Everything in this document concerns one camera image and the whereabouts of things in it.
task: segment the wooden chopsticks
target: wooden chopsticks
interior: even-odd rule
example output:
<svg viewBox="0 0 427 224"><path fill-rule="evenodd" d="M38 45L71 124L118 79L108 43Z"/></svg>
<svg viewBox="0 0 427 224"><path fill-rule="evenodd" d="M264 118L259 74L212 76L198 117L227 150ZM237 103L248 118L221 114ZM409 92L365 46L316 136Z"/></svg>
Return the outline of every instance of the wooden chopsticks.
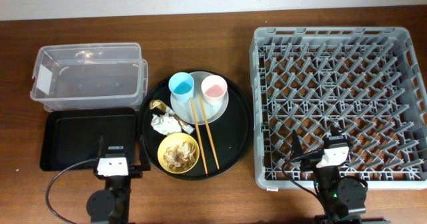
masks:
<svg viewBox="0 0 427 224"><path fill-rule="evenodd" d="M201 159L203 160L203 166L205 167L205 173L206 173L206 175L207 175L207 167L206 167L206 161L205 161L205 152L203 151L203 145L201 144L200 131L199 131L199 124L197 123L197 116L195 115L195 109L194 109L194 101L193 101L193 97L190 97L190 98L189 98L189 100L191 101L191 109L193 110L193 117L194 117L195 131L197 132L197 138L199 139L200 152L201 152Z"/></svg>
<svg viewBox="0 0 427 224"><path fill-rule="evenodd" d="M212 141L211 130L209 128L209 124L207 123L207 117L206 117L206 113L205 113L205 107L203 106L203 101L201 99L200 93L199 93L199 102L200 102L201 112L203 112L203 118L205 119L205 125L206 125L206 129L207 129L207 135L209 136L209 141L211 142L211 148L212 148L212 151L213 151L213 157L215 158L216 167L219 170L220 169L220 164L218 164L218 158L216 157L214 141Z"/></svg>

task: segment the plate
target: plate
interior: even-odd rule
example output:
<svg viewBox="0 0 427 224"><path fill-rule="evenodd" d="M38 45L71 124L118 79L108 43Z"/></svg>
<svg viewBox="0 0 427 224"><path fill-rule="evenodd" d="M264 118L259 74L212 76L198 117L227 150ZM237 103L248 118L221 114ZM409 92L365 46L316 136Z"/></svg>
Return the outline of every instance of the plate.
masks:
<svg viewBox="0 0 427 224"><path fill-rule="evenodd" d="M224 101L221 105L210 105L206 102L206 100L203 98L203 93L201 92L201 82L210 75L213 75L212 73L208 73L206 71L195 71L190 73L190 75L194 79L194 109L195 109L195 115L197 116L197 123L199 125L205 125L205 119L203 118L203 113L201 112L200 102L199 102L199 93L201 95L201 98L203 100L203 106L205 107L207 122L211 123L212 121L215 121L216 119L220 118L222 114L227 109L228 106L228 91L226 92L226 95L224 96ZM179 118L181 118L183 121L189 124L194 124L193 119L193 111L191 109L191 102L187 101L186 103L182 103L181 101L178 101L173 94L171 94L171 107L175 111L176 115L178 115Z"/></svg>

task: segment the plastic dish rack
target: plastic dish rack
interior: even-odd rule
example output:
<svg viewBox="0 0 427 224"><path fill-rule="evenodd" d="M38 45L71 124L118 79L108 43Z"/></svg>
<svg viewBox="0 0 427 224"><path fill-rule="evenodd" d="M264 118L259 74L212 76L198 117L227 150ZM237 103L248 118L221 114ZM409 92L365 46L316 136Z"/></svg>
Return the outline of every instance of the plastic dish rack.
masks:
<svg viewBox="0 0 427 224"><path fill-rule="evenodd" d="M261 188L297 188L281 172L290 133L297 131L308 152L323 145L330 125L354 145L341 175L357 175L373 189L427 187L427 94L405 28L258 28L250 71ZM313 188L312 173L298 165L286 172Z"/></svg>

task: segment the blue cup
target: blue cup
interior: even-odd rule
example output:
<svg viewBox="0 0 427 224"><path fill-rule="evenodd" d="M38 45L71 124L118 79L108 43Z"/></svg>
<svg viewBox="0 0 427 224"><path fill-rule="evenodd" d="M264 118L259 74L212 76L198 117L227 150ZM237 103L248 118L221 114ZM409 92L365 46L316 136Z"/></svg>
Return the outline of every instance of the blue cup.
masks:
<svg viewBox="0 0 427 224"><path fill-rule="evenodd" d="M194 95L194 79L188 73L176 73L169 80L169 90L178 101L185 103Z"/></svg>

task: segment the crumpled foil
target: crumpled foil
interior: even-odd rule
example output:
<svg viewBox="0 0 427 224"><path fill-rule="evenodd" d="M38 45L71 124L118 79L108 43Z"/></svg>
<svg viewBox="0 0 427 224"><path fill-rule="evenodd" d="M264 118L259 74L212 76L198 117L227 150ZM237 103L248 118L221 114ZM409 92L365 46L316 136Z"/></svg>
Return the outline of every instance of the crumpled foil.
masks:
<svg viewBox="0 0 427 224"><path fill-rule="evenodd" d="M169 116L167 113L160 116L153 114L151 126L158 133L163 135L171 135L172 133L181 132L181 126L179 125L178 121L174 117Z"/></svg>
<svg viewBox="0 0 427 224"><path fill-rule="evenodd" d="M174 117L181 128L188 133L188 135L191 135L194 131L194 127L192 127L190 124L183 121L181 118L176 115L175 111L172 110L172 108L168 107L163 101L161 100L151 100L149 102L149 108L152 110L154 108L158 108L159 110L163 111L164 113L169 114L169 116Z"/></svg>

